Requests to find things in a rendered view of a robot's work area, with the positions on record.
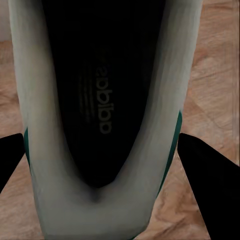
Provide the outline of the gym shoe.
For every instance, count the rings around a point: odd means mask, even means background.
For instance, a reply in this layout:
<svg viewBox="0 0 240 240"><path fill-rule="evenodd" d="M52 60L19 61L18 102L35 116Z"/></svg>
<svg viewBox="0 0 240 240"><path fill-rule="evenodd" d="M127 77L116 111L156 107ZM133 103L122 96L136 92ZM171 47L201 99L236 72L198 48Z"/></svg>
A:
<svg viewBox="0 0 240 240"><path fill-rule="evenodd" d="M203 0L8 0L44 240L144 232L182 128Z"/></svg>

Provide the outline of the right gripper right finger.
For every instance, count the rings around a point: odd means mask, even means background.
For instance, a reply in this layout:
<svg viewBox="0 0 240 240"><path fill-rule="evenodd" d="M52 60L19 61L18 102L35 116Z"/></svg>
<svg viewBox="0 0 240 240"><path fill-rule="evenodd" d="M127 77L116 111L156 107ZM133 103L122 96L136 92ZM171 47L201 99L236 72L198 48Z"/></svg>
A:
<svg viewBox="0 0 240 240"><path fill-rule="evenodd" d="M240 240L240 167L190 134L177 151L211 240Z"/></svg>

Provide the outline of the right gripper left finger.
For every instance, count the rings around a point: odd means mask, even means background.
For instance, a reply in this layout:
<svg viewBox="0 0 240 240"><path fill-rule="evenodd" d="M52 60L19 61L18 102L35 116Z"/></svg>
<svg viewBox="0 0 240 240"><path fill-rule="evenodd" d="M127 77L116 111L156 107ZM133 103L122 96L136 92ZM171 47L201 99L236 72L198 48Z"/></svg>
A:
<svg viewBox="0 0 240 240"><path fill-rule="evenodd" d="M25 154L22 133L0 138L0 193Z"/></svg>

